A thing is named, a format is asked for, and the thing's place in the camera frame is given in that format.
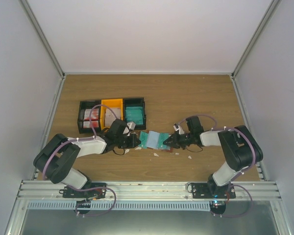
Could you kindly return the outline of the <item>brown leather card holder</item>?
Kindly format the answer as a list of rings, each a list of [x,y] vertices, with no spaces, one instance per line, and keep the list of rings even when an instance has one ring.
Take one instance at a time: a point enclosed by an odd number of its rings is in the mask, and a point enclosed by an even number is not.
[[[165,152],[172,152],[172,148],[163,145],[163,141],[166,140],[170,133],[159,133],[155,131],[148,131],[147,148],[161,150]]]

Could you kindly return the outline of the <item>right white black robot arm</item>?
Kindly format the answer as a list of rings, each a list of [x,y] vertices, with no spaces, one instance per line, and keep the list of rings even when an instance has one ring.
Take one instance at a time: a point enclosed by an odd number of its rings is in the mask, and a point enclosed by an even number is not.
[[[228,191],[230,183],[245,171],[249,170],[263,159],[263,151],[251,135],[246,126],[234,128],[224,127],[205,131],[199,116],[184,119],[188,126],[185,133],[180,123],[176,123],[174,133],[163,144],[175,149],[186,149],[196,145],[200,149],[210,146],[219,146],[225,158],[224,164],[208,178],[207,192],[212,198],[219,198]]]

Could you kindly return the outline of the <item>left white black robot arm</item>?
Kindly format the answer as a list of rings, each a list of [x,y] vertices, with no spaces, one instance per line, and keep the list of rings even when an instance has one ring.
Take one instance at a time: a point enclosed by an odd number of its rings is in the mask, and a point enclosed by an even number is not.
[[[35,157],[33,165],[43,178],[54,184],[63,183],[74,189],[79,197],[85,198],[91,193],[91,180],[73,168],[76,159],[115,152],[115,148],[125,151],[138,147],[141,141],[132,132],[134,128],[135,123],[116,119],[110,127],[91,137],[67,138],[56,134]]]

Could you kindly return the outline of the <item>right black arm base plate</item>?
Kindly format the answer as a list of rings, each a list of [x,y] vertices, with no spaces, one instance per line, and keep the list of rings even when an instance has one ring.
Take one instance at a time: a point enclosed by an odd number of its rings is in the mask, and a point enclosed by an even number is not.
[[[236,193],[233,186],[209,186],[208,183],[188,183],[186,191],[194,199],[235,199]]]

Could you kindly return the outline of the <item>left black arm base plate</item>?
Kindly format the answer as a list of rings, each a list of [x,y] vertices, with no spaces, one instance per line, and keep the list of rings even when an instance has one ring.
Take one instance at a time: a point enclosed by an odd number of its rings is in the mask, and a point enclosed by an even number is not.
[[[59,190],[59,193],[63,198],[101,199],[105,197],[106,186],[106,183],[91,182],[80,190],[65,186],[64,189]]]

